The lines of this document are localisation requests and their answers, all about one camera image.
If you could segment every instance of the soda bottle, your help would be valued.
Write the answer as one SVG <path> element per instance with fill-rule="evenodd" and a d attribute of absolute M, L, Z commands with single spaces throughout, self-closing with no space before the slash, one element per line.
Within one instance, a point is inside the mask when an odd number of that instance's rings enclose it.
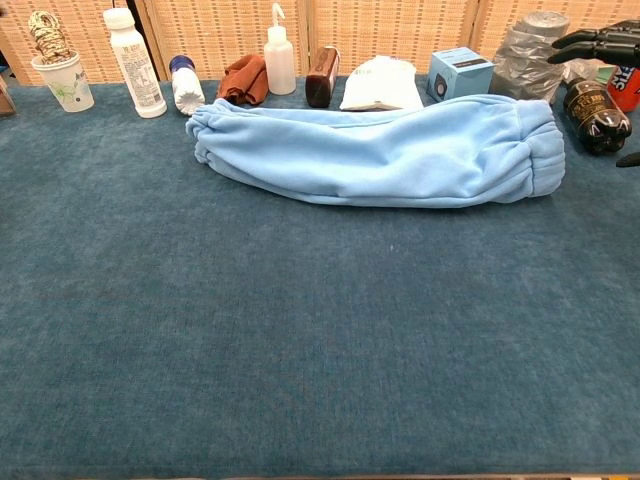
<path fill-rule="evenodd" d="M 631 135 L 631 122 L 598 82 L 576 78 L 567 87 L 564 111 L 580 142 L 593 154 L 617 152 Z"/>
<path fill-rule="evenodd" d="M 616 67 L 607 84 L 607 91 L 623 112 L 632 112 L 640 103 L 640 70 Z"/>

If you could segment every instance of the white bottle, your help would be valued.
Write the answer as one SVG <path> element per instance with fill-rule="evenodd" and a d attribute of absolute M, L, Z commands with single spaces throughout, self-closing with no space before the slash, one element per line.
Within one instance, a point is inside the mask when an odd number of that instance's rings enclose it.
<path fill-rule="evenodd" d="M 153 118 L 167 111 L 160 85 L 153 70 L 144 38 L 135 29 L 128 8 L 110 8 L 103 12 L 104 22 L 111 31 L 111 47 L 129 87 L 129 93 L 142 118 Z"/>
<path fill-rule="evenodd" d="M 193 61 L 185 55 L 176 55 L 169 62 L 169 70 L 177 109 L 185 115 L 193 115 L 205 101 Z"/>
<path fill-rule="evenodd" d="M 267 31 L 268 42 L 264 46 L 269 91 L 276 95 L 286 95 L 296 89 L 293 45 L 287 40 L 287 29 L 278 25 L 278 15 L 284 18 L 284 12 L 278 3 L 273 4 L 271 13 L 273 27 L 269 27 Z"/>

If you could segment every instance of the rope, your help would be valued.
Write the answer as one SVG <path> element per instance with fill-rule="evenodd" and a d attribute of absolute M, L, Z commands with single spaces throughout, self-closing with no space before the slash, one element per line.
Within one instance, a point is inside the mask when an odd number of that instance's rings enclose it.
<path fill-rule="evenodd" d="M 36 11 L 29 17 L 29 30 L 36 41 L 45 64 L 64 62 L 71 58 L 67 41 L 60 31 L 60 22 L 51 13 Z"/>

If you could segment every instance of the wicker panel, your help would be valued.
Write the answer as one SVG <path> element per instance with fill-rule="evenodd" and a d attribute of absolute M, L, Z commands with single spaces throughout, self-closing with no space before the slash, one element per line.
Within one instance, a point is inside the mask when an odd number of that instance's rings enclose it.
<path fill-rule="evenodd" d="M 308 68 L 304 2 L 282 0 L 281 22 L 293 43 L 297 72 Z M 271 25 L 272 0 L 145 0 L 162 61 L 188 55 L 201 79 L 218 79 L 249 53 L 262 54 Z"/>
<path fill-rule="evenodd" d="M 465 45 L 465 17 L 474 0 L 314 0 L 312 52 L 334 45 L 340 72 L 349 74 L 374 55 L 393 55 L 426 72 L 431 53 Z"/>
<path fill-rule="evenodd" d="M 537 10 L 560 12 L 569 17 L 569 31 L 602 28 L 621 20 L 640 18 L 639 0 L 481 0 L 472 46 L 493 58 L 507 27 Z"/>
<path fill-rule="evenodd" d="M 119 0 L 118 6 L 126 2 Z M 37 55 L 27 21 L 34 10 L 46 10 L 60 20 L 69 46 L 80 54 L 91 83 L 122 82 L 122 74 L 109 45 L 109 32 L 102 12 L 111 0 L 11 0 L 5 2 L 8 16 L 0 20 L 1 48 L 18 81 L 23 85 L 42 85 L 40 74 L 31 67 Z"/>

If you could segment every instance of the red can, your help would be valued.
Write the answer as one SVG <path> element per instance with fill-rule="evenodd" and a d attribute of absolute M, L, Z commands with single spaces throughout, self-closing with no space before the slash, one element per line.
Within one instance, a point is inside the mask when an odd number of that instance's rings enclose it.
<path fill-rule="evenodd" d="M 640 69 L 616 67 L 607 90 L 623 112 L 631 112 L 640 103 Z"/>

